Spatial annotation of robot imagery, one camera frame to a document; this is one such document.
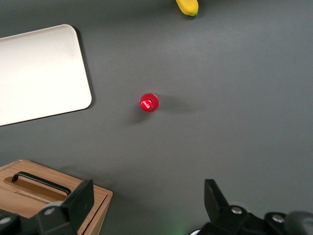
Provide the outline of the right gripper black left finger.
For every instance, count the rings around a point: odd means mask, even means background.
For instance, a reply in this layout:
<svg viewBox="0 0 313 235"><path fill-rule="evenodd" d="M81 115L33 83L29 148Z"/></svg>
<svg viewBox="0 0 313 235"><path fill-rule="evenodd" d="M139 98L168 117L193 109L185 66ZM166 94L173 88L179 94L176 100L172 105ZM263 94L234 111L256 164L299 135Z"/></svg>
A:
<svg viewBox="0 0 313 235"><path fill-rule="evenodd" d="M93 180L83 180L65 201L49 204L36 215L38 234L78 234L93 205Z"/></svg>

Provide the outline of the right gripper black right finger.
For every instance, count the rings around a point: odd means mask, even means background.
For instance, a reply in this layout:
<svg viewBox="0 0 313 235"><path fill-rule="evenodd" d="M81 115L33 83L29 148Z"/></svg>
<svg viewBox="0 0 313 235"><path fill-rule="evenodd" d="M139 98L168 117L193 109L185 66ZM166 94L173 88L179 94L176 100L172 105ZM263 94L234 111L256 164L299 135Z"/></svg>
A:
<svg viewBox="0 0 313 235"><path fill-rule="evenodd" d="M211 223L246 223L249 219L243 207L228 203L213 179L204 181L204 205Z"/></svg>

